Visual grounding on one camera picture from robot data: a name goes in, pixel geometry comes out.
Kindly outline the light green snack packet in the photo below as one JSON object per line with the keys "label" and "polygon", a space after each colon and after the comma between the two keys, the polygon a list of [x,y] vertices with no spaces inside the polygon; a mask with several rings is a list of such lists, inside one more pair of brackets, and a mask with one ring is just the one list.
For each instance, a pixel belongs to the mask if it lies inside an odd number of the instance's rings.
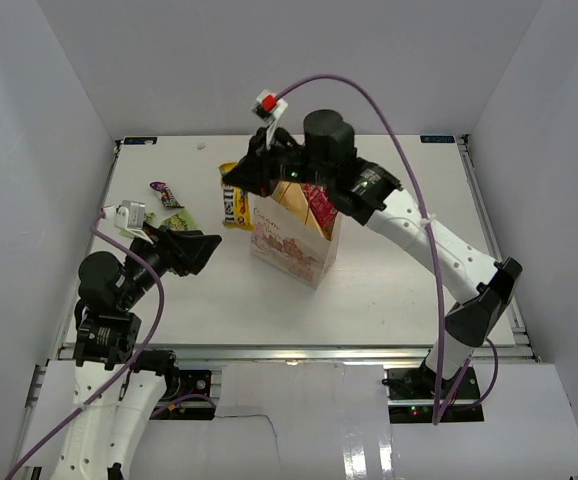
{"label": "light green snack packet", "polygon": [[164,219],[161,222],[160,226],[178,232],[192,231],[198,229],[195,220],[185,208],[181,208],[173,215]]}

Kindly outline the brown chips bag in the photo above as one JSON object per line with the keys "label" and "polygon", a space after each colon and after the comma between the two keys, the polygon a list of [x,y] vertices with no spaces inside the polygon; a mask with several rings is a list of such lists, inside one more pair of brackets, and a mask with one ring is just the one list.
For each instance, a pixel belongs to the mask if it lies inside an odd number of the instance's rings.
{"label": "brown chips bag", "polygon": [[302,187],[296,183],[280,182],[273,199],[294,215],[303,225],[329,240],[330,235],[318,223]]}

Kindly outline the yellow m&m's packet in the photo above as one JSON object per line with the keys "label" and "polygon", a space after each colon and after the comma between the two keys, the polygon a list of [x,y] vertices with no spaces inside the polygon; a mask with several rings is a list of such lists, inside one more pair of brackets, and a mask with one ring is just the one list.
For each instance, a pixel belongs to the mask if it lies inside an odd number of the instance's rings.
{"label": "yellow m&m's packet", "polygon": [[227,185],[221,180],[223,192],[223,225],[229,229],[253,231],[248,194],[241,188]]}

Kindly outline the pink candy packet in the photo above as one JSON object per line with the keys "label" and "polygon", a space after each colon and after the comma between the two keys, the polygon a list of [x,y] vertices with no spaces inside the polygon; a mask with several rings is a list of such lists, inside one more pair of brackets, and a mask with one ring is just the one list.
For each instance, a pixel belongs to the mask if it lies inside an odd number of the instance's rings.
{"label": "pink candy packet", "polygon": [[331,236],[338,210],[329,201],[326,189],[322,186],[307,184],[302,185],[301,189],[321,230],[327,236]]}

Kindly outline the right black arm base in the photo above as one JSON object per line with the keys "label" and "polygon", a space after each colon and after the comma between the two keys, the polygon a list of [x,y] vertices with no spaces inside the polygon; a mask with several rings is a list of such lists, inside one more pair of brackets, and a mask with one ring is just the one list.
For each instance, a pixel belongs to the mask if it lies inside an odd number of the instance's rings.
{"label": "right black arm base", "polygon": [[[421,368],[390,368],[382,380],[388,396],[392,425],[431,424],[434,406],[434,379]],[[483,408],[473,406],[481,396],[473,367],[466,374],[440,420],[441,423],[481,423]]]}

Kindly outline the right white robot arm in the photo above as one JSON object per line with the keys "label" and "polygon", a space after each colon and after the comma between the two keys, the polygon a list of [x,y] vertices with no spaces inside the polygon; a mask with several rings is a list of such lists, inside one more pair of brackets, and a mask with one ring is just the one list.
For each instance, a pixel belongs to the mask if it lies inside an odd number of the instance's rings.
{"label": "right white robot arm", "polygon": [[477,250],[425,217],[394,175],[358,155],[354,129],[339,113],[309,113],[303,133],[298,143],[282,128],[272,135],[259,129],[224,182],[259,197],[270,196],[281,181],[322,187],[340,213],[440,274],[440,289],[450,292],[455,304],[442,317],[444,329],[420,368],[420,384],[428,396],[446,397],[467,358],[509,306],[522,266],[513,258],[499,261]]}

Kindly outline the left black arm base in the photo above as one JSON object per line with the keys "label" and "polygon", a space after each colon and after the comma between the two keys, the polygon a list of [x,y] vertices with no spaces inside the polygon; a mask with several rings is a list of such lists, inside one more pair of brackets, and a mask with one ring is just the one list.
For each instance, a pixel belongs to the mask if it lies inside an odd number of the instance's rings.
{"label": "left black arm base", "polygon": [[210,397],[212,372],[184,369],[173,350],[145,350],[131,367],[133,373],[149,371],[165,382],[165,392],[157,401],[152,420],[212,420],[217,406]]}

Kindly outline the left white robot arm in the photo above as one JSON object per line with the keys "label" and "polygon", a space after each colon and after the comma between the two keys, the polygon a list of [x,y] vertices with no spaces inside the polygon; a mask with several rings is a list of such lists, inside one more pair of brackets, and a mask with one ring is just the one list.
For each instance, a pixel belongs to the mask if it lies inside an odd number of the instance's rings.
{"label": "left white robot arm", "polygon": [[126,479],[149,418],[161,399],[174,396],[180,374],[167,350],[137,342],[141,320],[133,307],[162,277],[197,275],[222,239],[199,230],[149,225],[119,260],[109,251],[89,254],[78,270],[73,410],[55,479]]}

